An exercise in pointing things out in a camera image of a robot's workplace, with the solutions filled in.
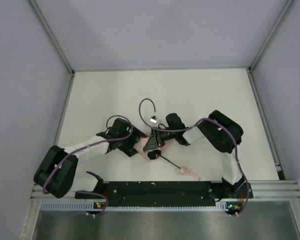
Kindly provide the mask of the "pink and black folding umbrella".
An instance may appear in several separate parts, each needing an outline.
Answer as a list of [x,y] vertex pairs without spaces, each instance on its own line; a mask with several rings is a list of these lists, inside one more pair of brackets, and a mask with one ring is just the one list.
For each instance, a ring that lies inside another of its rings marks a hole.
[[175,164],[173,161],[171,161],[168,158],[166,158],[165,156],[163,156],[163,152],[168,149],[168,147],[171,145],[173,140],[177,141],[179,144],[181,144],[183,146],[189,145],[188,143],[186,143],[186,141],[184,139],[181,138],[180,133],[179,133],[178,138],[166,141],[164,146],[160,146],[159,148],[157,148],[155,150],[150,150],[150,151],[144,152],[143,147],[144,147],[145,143],[148,141],[149,136],[146,136],[145,138],[141,138],[138,141],[138,143],[134,146],[134,148],[138,151],[139,154],[143,155],[145,158],[147,158],[151,161],[161,158],[161,159],[165,160],[166,162],[168,162],[169,164],[171,164],[172,166],[176,167],[178,169],[179,174],[192,176],[196,181],[201,180],[201,178],[198,175],[193,173],[186,166],[179,166],[179,165]]

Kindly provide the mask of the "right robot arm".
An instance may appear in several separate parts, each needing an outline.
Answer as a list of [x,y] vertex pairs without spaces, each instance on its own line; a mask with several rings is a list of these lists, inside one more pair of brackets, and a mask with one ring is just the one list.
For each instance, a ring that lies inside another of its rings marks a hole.
[[221,154],[224,190],[236,193],[246,185],[246,177],[238,158],[238,147],[244,131],[236,122],[218,110],[214,110],[208,118],[199,120],[192,127],[186,127],[176,113],[170,113],[165,120],[167,128],[154,127],[150,136],[138,142],[139,152],[154,160],[161,154],[167,141],[176,140],[182,146],[189,146],[201,139],[207,139]]

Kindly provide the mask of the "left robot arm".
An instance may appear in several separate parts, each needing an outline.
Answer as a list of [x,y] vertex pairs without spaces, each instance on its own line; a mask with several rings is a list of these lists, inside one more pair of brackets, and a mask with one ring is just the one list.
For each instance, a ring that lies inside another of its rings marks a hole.
[[146,136],[129,120],[117,116],[112,126],[84,142],[68,147],[50,147],[33,180],[42,187],[43,194],[58,199],[69,192],[96,192],[102,178],[90,170],[78,172],[78,165],[116,149],[132,157],[138,153],[135,145]]

